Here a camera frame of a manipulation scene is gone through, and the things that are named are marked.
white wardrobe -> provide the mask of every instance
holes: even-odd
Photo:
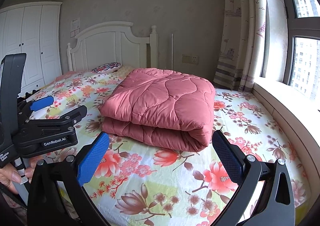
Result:
[[[27,54],[20,95],[61,75],[60,5],[61,2],[34,2],[0,9],[0,58]]]

human hand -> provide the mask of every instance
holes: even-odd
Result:
[[[37,161],[42,158],[42,156],[37,156],[29,159],[30,167],[25,169],[25,176],[29,178],[29,182],[31,182]],[[12,182],[21,183],[21,176],[17,169],[9,163],[4,168],[0,169],[0,183],[6,186],[14,194],[18,194],[18,191]]]

curtain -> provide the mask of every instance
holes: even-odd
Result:
[[[260,76],[267,0],[225,0],[221,50],[213,85],[250,92]]]

blue textured pad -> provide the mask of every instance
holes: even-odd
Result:
[[[52,96],[48,96],[45,98],[41,98],[33,102],[30,106],[30,110],[32,111],[38,111],[40,109],[43,109],[45,107],[48,107],[52,105],[54,102],[54,98]]]
[[[78,166],[77,180],[80,186],[88,183],[96,171],[101,159],[108,150],[109,136],[107,133],[100,133],[97,142],[91,147],[84,159]]]
[[[212,136],[212,145],[231,181],[240,185],[243,181],[244,171],[242,165],[230,149],[231,144],[227,139],[224,140],[218,133],[214,133]]]

floral bedsheet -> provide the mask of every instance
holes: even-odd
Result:
[[[79,105],[88,109],[87,116],[76,125],[78,144],[44,155],[47,162],[62,161],[93,142],[103,121],[99,106],[130,71],[123,67],[111,74],[71,73],[31,97],[55,98],[52,106],[34,112],[31,118],[57,118]],[[284,159],[297,211],[308,200],[309,184],[281,128],[252,94],[216,91],[213,130],[221,129],[232,144],[260,161]],[[250,217],[262,186],[259,182],[241,220]],[[84,188],[112,225],[208,226],[225,208],[237,184],[230,180],[212,146],[191,153],[110,135],[109,149]]]

